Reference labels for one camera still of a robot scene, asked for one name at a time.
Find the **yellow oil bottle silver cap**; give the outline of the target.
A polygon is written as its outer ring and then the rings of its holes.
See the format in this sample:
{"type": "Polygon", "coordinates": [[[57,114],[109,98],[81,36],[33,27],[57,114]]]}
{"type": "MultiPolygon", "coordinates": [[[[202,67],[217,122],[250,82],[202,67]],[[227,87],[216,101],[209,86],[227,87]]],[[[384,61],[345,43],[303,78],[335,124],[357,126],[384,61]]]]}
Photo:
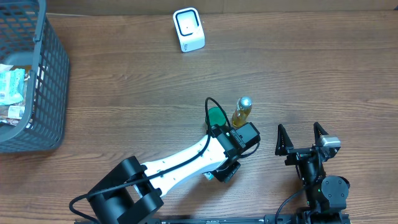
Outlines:
{"type": "Polygon", "coordinates": [[[235,128],[240,128],[246,123],[246,120],[252,110],[252,99],[248,96],[241,97],[236,103],[236,109],[233,113],[232,124],[235,128]]]}

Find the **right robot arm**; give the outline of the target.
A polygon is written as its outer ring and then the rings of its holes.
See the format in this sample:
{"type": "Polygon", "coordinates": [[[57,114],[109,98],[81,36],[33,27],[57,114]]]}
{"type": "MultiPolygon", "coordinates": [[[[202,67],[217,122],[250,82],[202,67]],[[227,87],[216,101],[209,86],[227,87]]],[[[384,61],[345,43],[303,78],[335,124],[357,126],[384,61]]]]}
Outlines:
{"type": "Polygon", "coordinates": [[[282,124],[277,127],[275,155],[285,156],[285,165],[294,166],[302,188],[285,199],[274,216],[274,223],[349,223],[346,209],[349,194],[348,179],[327,175],[323,163],[336,156],[341,148],[338,137],[328,134],[316,122],[313,124],[315,143],[310,147],[296,149],[282,124]],[[293,215],[281,216],[285,205],[304,193],[307,206],[300,207],[293,215]]]}

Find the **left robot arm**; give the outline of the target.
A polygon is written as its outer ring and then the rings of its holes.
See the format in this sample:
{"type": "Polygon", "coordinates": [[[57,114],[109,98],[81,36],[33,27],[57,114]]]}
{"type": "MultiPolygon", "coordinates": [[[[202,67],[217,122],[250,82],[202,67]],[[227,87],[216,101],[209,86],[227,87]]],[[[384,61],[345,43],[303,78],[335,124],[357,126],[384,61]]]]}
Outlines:
{"type": "Polygon", "coordinates": [[[148,223],[163,206],[163,197],[192,177],[209,173],[229,182],[239,159],[260,140],[252,123],[238,129],[214,125],[196,144],[169,157],[145,163],[134,156],[123,160],[89,191],[88,202],[99,223],[148,223]]]}

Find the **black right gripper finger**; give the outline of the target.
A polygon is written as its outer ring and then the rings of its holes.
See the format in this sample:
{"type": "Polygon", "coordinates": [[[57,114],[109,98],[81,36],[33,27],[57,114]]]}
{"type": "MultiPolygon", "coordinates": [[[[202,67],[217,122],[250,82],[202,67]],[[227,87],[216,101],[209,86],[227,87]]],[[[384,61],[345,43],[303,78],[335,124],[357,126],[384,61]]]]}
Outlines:
{"type": "Polygon", "coordinates": [[[322,126],[318,122],[315,122],[313,124],[313,130],[314,130],[314,136],[315,136],[315,145],[323,146],[321,137],[323,135],[327,135],[328,133],[322,128],[322,126]]]}
{"type": "Polygon", "coordinates": [[[289,154],[289,151],[294,149],[294,145],[290,140],[287,131],[285,130],[282,124],[279,124],[277,127],[277,143],[275,146],[275,155],[276,156],[286,156],[289,154]]]}

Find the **teal tissue pack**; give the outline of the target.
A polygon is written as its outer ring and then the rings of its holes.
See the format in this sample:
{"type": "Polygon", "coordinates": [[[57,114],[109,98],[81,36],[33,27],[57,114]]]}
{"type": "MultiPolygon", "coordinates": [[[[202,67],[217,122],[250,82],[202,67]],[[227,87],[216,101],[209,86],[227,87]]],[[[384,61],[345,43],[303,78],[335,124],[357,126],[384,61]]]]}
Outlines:
{"type": "Polygon", "coordinates": [[[205,172],[203,175],[208,179],[212,180],[214,178],[214,175],[211,172],[205,172]]]}

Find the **green lid white jar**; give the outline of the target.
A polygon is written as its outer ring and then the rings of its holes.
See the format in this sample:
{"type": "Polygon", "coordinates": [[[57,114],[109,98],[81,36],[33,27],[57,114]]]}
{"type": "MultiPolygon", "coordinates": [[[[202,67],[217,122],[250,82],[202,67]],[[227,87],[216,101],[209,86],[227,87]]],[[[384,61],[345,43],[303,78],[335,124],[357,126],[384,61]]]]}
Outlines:
{"type": "Polygon", "coordinates": [[[205,116],[205,128],[209,130],[213,126],[227,127],[227,120],[219,107],[212,107],[207,110],[207,116],[205,116]]]}

